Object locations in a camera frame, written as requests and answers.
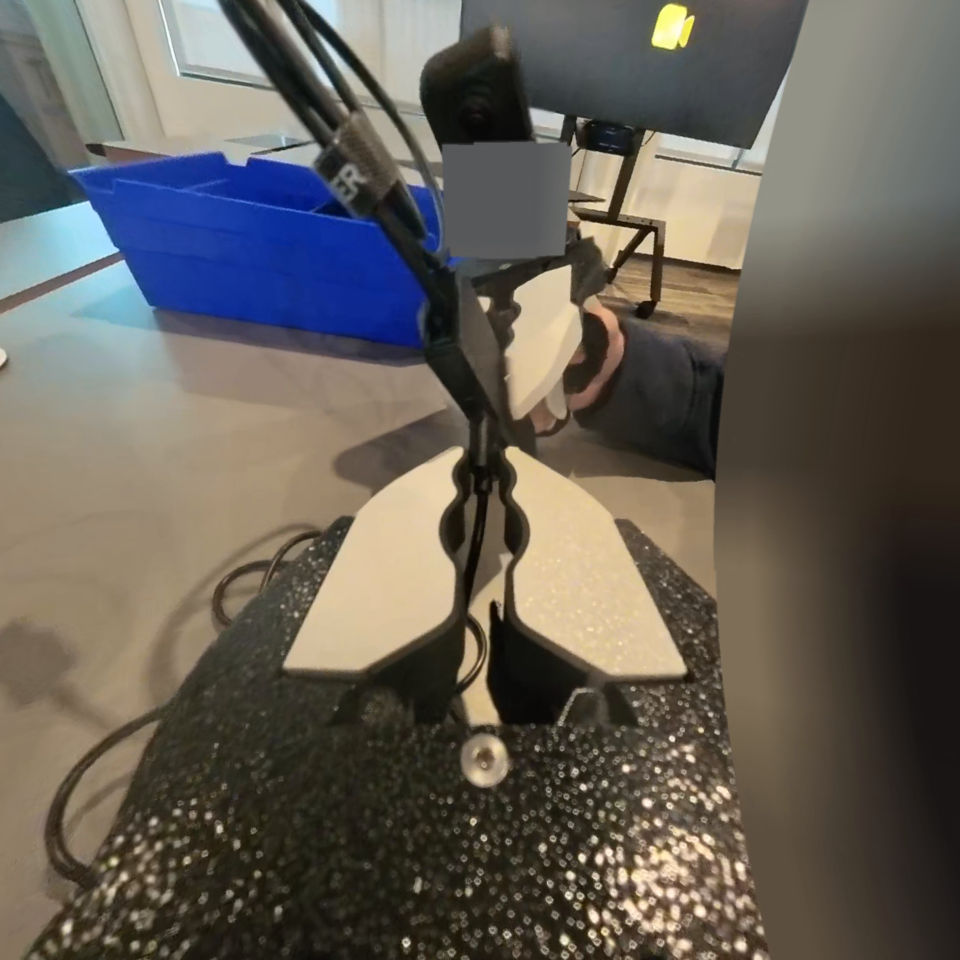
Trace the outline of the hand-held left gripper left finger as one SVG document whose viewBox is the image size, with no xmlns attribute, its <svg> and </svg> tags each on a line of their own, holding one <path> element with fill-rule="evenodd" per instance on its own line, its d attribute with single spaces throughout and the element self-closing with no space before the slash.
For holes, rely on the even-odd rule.
<svg viewBox="0 0 960 960">
<path fill-rule="evenodd" d="M 358 511 L 283 662 L 300 679 L 390 690 L 416 722 L 442 722 L 465 652 L 470 456 L 452 446 Z"/>
</svg>

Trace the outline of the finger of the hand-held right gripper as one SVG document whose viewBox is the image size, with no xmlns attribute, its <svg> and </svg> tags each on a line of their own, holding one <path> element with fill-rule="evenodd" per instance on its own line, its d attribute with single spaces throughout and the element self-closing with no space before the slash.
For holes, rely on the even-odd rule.
<svg viewBox="0 0 960 960">
<path fill-rule="evenodd" d="M 473 280 L 500 348 L 501 421 L 544 409 L 554 424 L 570 407 L 564 377 L 582 342 L 581 310 L 569 262 L 521 262 Z"/>
</svg>

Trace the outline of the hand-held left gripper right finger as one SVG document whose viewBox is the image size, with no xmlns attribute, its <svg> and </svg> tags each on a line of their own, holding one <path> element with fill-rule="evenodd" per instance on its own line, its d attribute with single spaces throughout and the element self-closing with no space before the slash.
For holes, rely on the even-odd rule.
<svg viewBox="0 0 960 960">
<path fill-rule="evenodd" d="M 487 690 L 503 724 L 636 724 L 626 688 L 688 667 L 613 515 L 518 448 L 501 456 L 503 598 Z"/>
</svg>

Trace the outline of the person's right forearm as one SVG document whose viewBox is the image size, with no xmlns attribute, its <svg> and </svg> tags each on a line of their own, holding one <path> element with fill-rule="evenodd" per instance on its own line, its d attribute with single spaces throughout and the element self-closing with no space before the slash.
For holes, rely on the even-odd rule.
<svg viewBox="0 0 960 960">
<path fill-rule="evenodd" d="M 619 318 L 628 339 L 618 385 L 590 425 L 605 440 L 714 481 L 727 352 Z"/>
</svg>

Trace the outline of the person's right hand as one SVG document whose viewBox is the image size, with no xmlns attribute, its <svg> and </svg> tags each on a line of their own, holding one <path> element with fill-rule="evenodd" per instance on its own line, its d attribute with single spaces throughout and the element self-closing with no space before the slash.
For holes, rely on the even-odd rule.
<svg viewBox="0 0 960 960">
<path fill-rule="evenodd" d="M 628 339 L 618 316 L 592 298 L 581 314 L 582 338 L 562 375 L 567 410 L 587 427 L 613 398 Z"/>
</svg>

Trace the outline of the black monitor screen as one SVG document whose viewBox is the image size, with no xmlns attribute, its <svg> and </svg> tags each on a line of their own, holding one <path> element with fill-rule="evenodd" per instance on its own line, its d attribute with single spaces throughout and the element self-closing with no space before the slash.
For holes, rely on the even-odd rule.
<svg viewBox="0 0 960 960">
<path fill-rule="evenodd" d="M 534 109 L 750 149 L 807 1 L 463 1 L 461 34 L 503 27 Z"/>
</svg>

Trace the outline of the small black box under monitor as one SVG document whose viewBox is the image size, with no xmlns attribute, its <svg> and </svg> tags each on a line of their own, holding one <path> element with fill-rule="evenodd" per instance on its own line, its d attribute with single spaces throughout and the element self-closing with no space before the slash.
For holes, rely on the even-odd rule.
<svg viewBox="0 0 960 960">
<path fill-rule="evenodd" d="M 585 121 L 578 127 L 577 142 L 582 151 L 626 158 L 642 146 L 644 130 L 612 122 Z"/>
</svg>

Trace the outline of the black rolling monitor stand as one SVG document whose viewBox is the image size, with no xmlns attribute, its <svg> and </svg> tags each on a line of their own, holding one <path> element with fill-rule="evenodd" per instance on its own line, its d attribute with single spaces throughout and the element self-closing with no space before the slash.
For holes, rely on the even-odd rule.
<svg viewBox="0 0 960 960">
<path fill-rule="evenodd" d="M 564 115 L 559 139 L 567 146 L 575 145 L 575 152 L 586 152 L 590 154 L 591 151 L 581 150 L 577 142 L 578 128 L 586 121 L 593 120 L 582 119 L 571 114 Z M 645 143 L 644 138 L 646 138 L 646 131 L 643 128 L 635 127 L 635 129 L 642 129 L 644 131 L 642 145 L 637 152 L 626 157 L 609 155 L 609 157 L 616 157 L 620 160 L 620 167 L 612 194 L 606 202 L 606 208 L 604 210 L 596 210 L 583 206 L 573 206 L 572 212 L 579 217 L 582 222 L 587 224 L 633 231 L 630 241 L 618 251 L 616 257 L 606 268 L 606 284 L 612 284 L 616 280 L 620 269 L 634 255 L 639 247 L 642 246 L 642 242 L 649 236 L 653 237 L 649 296 L 647 299 L 638 302 L 633 308 L 633 315 L 636 318 L 649 320 L 654 315 L 662 299 L 666 262 L 666 222 L 625 213 L 625 204 L 629 188 Z"/>
</svg>

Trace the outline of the blue plastic bin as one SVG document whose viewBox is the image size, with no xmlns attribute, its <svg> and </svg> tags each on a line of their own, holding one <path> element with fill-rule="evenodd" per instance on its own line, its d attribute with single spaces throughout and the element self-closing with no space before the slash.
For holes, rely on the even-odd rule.
<svg viewBox="0 0 960 960">
<path fill-rule="evenodd" d="M 306 166 L 207 152 L 69 174 L 152 307 L 423 345 L 413 274 Z"/>
</svg>

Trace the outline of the grey background table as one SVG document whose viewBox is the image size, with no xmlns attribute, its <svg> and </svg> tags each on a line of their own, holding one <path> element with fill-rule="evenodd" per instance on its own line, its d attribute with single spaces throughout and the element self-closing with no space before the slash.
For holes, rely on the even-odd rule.
<svg viewBox="0 0 960 960">
<path fill-rule="evenodd" d="M 209 134 L 148 136 L 123 140 L 90 141 L 85 150 L 94 158 L 110 164 L 145 162 L 200 154 L 220 154 L 228 162 L 244 164 L 250 158 L 280 162 L 308 163 L 317 150 L 303 136 L 271 132 L 233 138 Z"/>
</svg>

